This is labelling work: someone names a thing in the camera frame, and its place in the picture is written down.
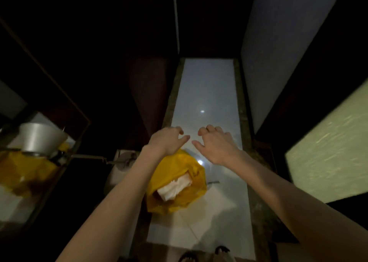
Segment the right hand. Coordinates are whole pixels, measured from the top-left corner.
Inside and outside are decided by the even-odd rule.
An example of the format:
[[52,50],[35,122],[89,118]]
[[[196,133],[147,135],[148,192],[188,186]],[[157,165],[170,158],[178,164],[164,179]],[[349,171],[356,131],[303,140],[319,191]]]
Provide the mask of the right hand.
[[202,145],[199,141],[193,140],[195,148],[213,164],[229,167],[229,162],[234,156],[240,155],[241,150],[236,146],[230,132],[224,133],[219,126],[201,127],[198,135],[202,136]]

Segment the slipper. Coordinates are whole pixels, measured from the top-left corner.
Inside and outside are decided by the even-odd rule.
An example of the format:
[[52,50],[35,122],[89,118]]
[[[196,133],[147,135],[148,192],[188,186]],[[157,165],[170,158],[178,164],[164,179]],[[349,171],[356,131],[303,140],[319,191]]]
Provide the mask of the slipper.
[[229,250],[226,246],[218,246],[218,247],[214,250],[214,254],[218,255],[219,250],[222,250],[223,252],[230,252],[230,250]]
[[182,262],[184,259],[192,259],[194,262],[198,262],[198,257],[196,256],[196,254],[193,251],[187,251],[186,253],[184,253],[178,262]]

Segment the white tissue paper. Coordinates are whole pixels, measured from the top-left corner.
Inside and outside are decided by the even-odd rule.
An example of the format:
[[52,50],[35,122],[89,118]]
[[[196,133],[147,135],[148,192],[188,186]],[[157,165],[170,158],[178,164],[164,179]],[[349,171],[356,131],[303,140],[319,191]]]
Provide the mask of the white tissue paper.
[[175,199],[175,196],[180,191],[192,184],[192,178],[189,173],[185,173],[183,176],[178,177],[177,180],[172,181],[168,185],[157,190],[158,194],[164,201]]

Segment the forearm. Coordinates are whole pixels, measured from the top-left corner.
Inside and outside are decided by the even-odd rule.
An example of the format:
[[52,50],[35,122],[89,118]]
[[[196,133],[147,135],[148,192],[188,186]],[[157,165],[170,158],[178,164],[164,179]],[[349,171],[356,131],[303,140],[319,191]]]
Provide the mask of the forearm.
[[145,146],[125,178],[77,231],[60,261],[116,261],[132,218],[163,154]]
[[234,158],[229,168],[260,195],[315,258],[347,261],[368,257],[368,232],[352,220],[246,153]]

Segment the plastic bag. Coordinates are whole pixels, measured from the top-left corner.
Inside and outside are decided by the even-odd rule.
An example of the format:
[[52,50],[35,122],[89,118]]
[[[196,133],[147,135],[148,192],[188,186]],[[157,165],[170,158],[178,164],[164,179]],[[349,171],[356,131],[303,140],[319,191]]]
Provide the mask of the plastic bag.
[[[157,190],[186,172],[192,178],[192,184],[183,189],[173,200],[164,201]],[[150,213],[168,214],[187,207],[191,202],[203,196],[207,191],[205,168],[195,158],[180,149],[165,157],[157,166],[146,190],[147,210]]]

